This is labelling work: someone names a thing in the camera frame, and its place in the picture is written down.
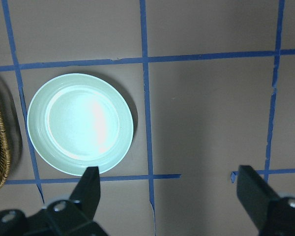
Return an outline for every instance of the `round plate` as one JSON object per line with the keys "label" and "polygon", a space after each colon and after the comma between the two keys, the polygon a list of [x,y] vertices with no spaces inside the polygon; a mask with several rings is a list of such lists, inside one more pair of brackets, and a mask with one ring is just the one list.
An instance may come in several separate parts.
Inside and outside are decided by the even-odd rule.
{"label": "round plate", "polygon": [[54,168],[81,176],[100,173],[128,152],[133,120],[123,97],[110,84],[85,74],[66,74],[45,83],[29,105],[28,132],[36,151]]}

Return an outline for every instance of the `screw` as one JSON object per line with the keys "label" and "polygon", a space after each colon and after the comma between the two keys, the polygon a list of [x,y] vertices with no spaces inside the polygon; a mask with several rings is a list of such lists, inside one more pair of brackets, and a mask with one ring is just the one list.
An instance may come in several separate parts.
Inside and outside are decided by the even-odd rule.
{"label": "screw", "polygon": [[294,198],[289,199],[288,203],[289,203],[290,207],[295,208],[295,199]]}
{"label": "screw", "polygon": [[4,217],[2,217],[1,221],[2,221],[3,223],[9,222],[10,220],[13,220],[13,219],[14,219],[15,215],[16,215],[16,212],[13,211],[13,210],[11,210],[11,211],[9,212],[9,214],[7,214],[7,215],[5,215]]}
{"label": "screw", "polygon": [[65,209],[65,205],[66,205],[65,201],[59,202],[58,204],[54,206],[54,211],[62,211],[63,209]]}

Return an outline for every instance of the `plate center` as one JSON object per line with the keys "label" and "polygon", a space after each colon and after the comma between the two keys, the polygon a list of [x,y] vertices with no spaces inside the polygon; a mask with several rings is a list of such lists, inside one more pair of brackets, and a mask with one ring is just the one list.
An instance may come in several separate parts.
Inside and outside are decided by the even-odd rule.
{"label": "plate center", "polygon": [[78,160],[94,160],[116,142],[119,119],[104,95],[86,86],[71,86],[49,102],[47,128],[62,153]]}

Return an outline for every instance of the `light green plate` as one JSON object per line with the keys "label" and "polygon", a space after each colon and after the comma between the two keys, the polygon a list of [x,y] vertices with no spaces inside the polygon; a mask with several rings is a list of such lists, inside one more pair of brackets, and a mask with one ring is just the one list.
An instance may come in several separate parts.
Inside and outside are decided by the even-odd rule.
{"label": "light green plate", "polygon": [[86,167],[100,173],[128,152],[133,120],[123,97],[110,84],[85,74],[61,75],[32,99],[28,132],[36,151],[54,168],[81,176]]}

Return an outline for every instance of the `metal screw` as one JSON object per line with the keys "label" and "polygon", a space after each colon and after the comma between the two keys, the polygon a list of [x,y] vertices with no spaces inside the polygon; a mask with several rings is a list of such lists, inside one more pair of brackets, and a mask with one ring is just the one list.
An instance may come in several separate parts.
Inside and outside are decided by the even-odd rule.
{"label": "metal screw", "polygon": [[7,215],[5,215],[4,217],[2,217],[1,221],[2,221],[3,223],[9,222],[10,220],[13,220],[13,219],[14,219],[15,215],[16,215],[16,212],[13,211],[13,210],[11,210],[11,211],[9,212],[9,214],[7,214]]}
{"label": "metal screw", "polygon": [[288,203],[289,203],[290,207],[295,208],[295,199],[294,198],[289,199]]}
{"label": "metal screw", "polygon": [[63,209],[65,209],[65,206],[66,206],[66,202],[61,201],[54,206],[54,211],[62,211]]}

